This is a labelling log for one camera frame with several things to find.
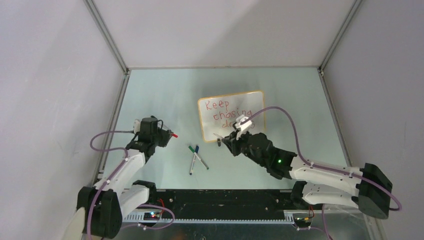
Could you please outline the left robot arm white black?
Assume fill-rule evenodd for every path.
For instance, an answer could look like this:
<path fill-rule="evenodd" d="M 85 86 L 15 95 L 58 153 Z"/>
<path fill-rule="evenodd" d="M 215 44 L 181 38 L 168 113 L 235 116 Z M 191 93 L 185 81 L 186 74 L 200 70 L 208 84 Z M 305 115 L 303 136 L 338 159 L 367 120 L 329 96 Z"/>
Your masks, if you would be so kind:
<path fill-rule="evenodd" d="M 90 141 L 95 151 L 122 151 L 123 156 L 109 175 L 78 192 L 76 208 L 85 211 L 82 233 L 87 237 L 112 239 L 119 233 L 124 217 L 141 206 L 154 208 L 159 203 L 155 183 L 136 180 L 129 188 L 126 184 L 146 165 L 156 149 L 166 147 L 175 134 L 153 115 L 135 120 L 130 133 L 133 137 L 124 147 L 99 149 L 94 147 L 93 139 Z"/>

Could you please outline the whiteboard with orange frame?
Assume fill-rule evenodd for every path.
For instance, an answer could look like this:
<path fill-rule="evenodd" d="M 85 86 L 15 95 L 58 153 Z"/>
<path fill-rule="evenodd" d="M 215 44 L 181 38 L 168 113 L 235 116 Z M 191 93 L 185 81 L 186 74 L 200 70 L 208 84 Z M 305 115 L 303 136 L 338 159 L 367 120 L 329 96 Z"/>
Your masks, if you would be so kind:
<path fill-rule="evenodd" d="M 223 137 L 234 131 L 233 124 L 241 115 L 248 118 L 265 108 L 264 92 L 261 90 L 239 92 L 198 100 L 198 112 L 202 137 L 205 142 L 215 142 L 216 133 Z"/>

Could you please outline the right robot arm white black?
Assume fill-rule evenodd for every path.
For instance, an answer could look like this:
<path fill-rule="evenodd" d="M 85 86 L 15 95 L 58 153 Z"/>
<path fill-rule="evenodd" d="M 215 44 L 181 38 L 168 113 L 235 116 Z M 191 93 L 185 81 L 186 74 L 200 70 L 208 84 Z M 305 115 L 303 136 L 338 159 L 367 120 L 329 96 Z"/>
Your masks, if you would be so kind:
<path fill-rule="evenodd" d="M 290 201 L 297 209 L 330 204 L 356 208 L 376 219 L 389 217 L 393 184 L 374 164 L 360 168 L 303 161 L 296 153 L 275 147 L 264 133 L 238 137 L 234 131 L 220 142 L 233 156 L 244 155 L 272 177 L 294 180 Z"/>

